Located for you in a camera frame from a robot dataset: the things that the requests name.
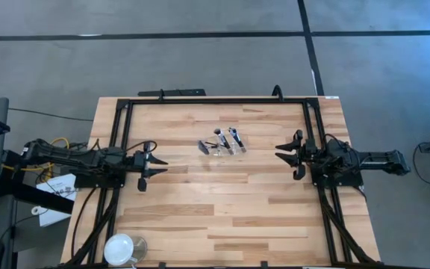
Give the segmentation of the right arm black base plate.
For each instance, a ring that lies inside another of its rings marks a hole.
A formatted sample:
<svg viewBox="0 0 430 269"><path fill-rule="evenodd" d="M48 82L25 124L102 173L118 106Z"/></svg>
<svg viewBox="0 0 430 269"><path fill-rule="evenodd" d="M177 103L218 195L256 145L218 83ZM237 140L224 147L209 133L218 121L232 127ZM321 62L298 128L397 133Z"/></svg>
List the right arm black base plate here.
<svg viewBox="0 0 430 269"><path fill-rule="evenodd" d="M333 188L338 186L360 187L364 184L360 172L328 174L322 173L319 170L314 170L311 172L311 175L313 184L324 188Z"/></svg>

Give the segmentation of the flat-top thick-handled makeup brush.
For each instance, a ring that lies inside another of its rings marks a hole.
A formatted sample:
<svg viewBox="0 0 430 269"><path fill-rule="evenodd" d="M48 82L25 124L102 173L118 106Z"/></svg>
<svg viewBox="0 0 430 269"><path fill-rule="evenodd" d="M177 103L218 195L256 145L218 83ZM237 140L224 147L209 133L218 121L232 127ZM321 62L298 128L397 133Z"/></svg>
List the flat-top thick-handled makeup brush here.
<svg viewBox="0 0 430 269"><path fill-rule="evenodd" d="M232 145L228 142L224 132L221 129L215 129L214 134L219 138L220 143L227 149L230 155L234 155L234 149Z"/></svg>

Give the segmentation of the black table frame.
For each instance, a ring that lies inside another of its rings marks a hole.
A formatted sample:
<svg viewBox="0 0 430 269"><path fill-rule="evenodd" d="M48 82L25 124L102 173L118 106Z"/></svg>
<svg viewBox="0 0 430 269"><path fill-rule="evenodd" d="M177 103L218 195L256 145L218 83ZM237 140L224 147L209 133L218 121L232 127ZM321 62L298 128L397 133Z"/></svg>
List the black table frame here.
<svg viewBox="0 0 430 269"><path fill-rule="evenodd" d="M247 152L204 155L197 141L234 127ZM238 266L324 266L331 263L317 189L293 179L275 147L301 129L347 140L335 98L102 97L90 141L134 151L157 143L168 163L145 192L128 175L119 193L114 230L147 241L144 267L234 269Z"/></svg>

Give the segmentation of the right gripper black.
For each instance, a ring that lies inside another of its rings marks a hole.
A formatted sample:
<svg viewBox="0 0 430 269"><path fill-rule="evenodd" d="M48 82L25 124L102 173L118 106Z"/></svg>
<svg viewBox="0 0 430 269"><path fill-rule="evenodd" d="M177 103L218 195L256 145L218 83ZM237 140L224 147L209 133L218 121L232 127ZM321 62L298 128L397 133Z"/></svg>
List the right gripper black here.
<svg viewBox="0 0 430 269"><path fill-rule="evenodd" d="M298 129L294 136L293 142L278 145L275 148L291 152L296 150L295 154L289 155L277 152L275 155L282 161L286 162L290 167L295 167L296 171L293 172L295 180L301 180L306 174L305 164L310 164L314 161L314 156L317 153L317 146L313 138L308 138L302 143L303 132Z"/></svg>

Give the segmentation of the white paper sheet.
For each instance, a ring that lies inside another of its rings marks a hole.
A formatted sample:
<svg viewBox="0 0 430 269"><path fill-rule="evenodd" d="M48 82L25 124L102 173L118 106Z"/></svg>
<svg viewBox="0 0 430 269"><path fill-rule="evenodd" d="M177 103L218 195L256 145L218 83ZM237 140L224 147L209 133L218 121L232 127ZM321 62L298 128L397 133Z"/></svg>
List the white paper sheet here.
<svg viewBox="0 0 430 269"><path fill-rule="evenodd" d="M39 183L36 185L36 188L74 201L77 196L74 184L75 175L66 174L49 179L46 183ZM34 207L32 213L37 213L39 215L39 224L41 227L51 226L71 216L71 214L50 210L40 206L37 208Z"/></svg>

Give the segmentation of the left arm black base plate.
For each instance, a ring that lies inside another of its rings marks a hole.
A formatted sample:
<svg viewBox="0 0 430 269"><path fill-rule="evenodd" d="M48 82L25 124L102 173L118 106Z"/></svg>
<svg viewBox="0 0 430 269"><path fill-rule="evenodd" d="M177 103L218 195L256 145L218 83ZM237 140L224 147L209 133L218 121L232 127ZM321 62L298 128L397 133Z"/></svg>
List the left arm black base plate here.
<svg viewBox="0 0 430 269"><path fill-rule="evenodd" d="M125 172L112 174L78 174L75 188L121 188L125 185Z"/></svg>

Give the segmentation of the medium dark-bristle makeup brush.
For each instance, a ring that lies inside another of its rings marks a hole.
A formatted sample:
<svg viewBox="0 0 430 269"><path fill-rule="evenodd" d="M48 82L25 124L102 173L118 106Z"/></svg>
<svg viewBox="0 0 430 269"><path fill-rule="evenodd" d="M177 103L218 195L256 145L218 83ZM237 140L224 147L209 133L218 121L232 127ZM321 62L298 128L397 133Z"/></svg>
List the medium dark-bristle makeup brush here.
<svg viewBox="0 0 430 269"><path fill-rule="evenodd" d="M233 137L233 139L235 140L235 142L237 143L237 145L240 147L240 150L245 153L246 152L246 148L241 140L241 137L238 134L238 131L235 128L230 127L229 129L229 133L231 134L231 136Z"/></svg>

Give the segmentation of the black bar device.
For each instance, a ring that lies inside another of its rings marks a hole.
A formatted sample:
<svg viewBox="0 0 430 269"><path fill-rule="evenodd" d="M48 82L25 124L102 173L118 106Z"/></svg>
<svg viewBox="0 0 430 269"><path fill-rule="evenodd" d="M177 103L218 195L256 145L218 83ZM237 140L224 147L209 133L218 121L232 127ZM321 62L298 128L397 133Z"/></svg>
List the black bar device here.
<svg viewBox="0 0 430 269"><path fill-rule="evenodd" d="M176 89L176 90L152 90L152 91L140 91L138 96L206 96L204 89Z"/></svg>

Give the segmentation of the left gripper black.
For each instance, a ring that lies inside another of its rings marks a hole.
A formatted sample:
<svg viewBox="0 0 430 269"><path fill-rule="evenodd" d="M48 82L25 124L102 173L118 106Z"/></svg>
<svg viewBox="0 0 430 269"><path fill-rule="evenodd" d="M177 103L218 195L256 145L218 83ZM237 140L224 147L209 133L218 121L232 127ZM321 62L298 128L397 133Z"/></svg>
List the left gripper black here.
<svg viewBox="0 0 430 269"><path fill-rule="evenodd" d="M149 163L168 165L167 162L154 157L153 154L149 153L149 150L150 150L150 142L144 142L143 149L137 150L133 154L133 159L134 159L133 166L140 173L140 178L138 179L138 182L137 182L137 189L141 192L146 191L149 178L159 173L164 173L167 171L167 169L149 168Z"/></svg>

